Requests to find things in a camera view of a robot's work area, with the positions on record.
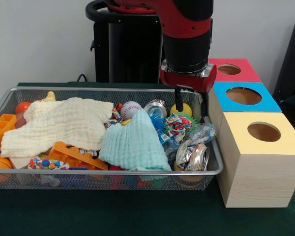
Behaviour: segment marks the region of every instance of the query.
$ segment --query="shape sorter box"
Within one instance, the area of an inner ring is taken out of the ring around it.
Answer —
[[[216,59],[210,63],[217,67],[216,82],[261,82],[247,59]]]
[[[281,112],[262,83],[216,82],[209,92],[209,117],[219,134],[223,112]]]
[[[224,112],[217,177],[226,207],[287,207],[295,190],[295,130],[282,113]]]

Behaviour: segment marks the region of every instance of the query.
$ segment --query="circular hole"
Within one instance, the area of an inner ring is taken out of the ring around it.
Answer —
[[[233,102],[243,105],[255,105],[261,102],[262,97],[250,88],[235,87],[226,91],[226,95]]]
[[[218,70],[227,75],[237,75],[241,72],[241,69],[238,66],[232,64],[220,65]]]
[[[281,137],[280,131],[275,126],[262,122],[250,124],[248,132],[254,138],[265,142],[275,142]]]

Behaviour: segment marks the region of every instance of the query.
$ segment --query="light blue towel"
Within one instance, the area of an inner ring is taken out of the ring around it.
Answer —
[[[99,159],[136,171],[171,171],[158,135],[145,110],[137,111],[126,126],[110,126]]]

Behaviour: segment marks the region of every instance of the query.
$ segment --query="white wall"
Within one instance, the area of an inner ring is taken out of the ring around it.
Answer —
[[[18,82],[94,81],[90,0],[0,0],[0,97]]]
[[[94,81],[91,0],[0,0],[0,97],[18,82]],[[215,0],[211,57],[248,58],[273,91],[295,0]]]

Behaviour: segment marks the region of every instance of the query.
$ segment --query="metal basket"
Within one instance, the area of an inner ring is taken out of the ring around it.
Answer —
[[[0,115],[14,114],[20,102],[41,99],[50,90],[55,92],[57,100],[81,97],[115,104],[133,100],[145,106],[157,98],[165,101],[168,112],[175,103],[174,91],[171,89],[16,87],[7,91],[1,99]],[[200,121],[199,94],[188,91],[182,91],[181,94],[183,101],[191,106],[194,119]],[[213,139],[208,146],[212,151],[205,172],[0,169],[0,189],[205,190],[213,176],[223,169],[216,140]]]

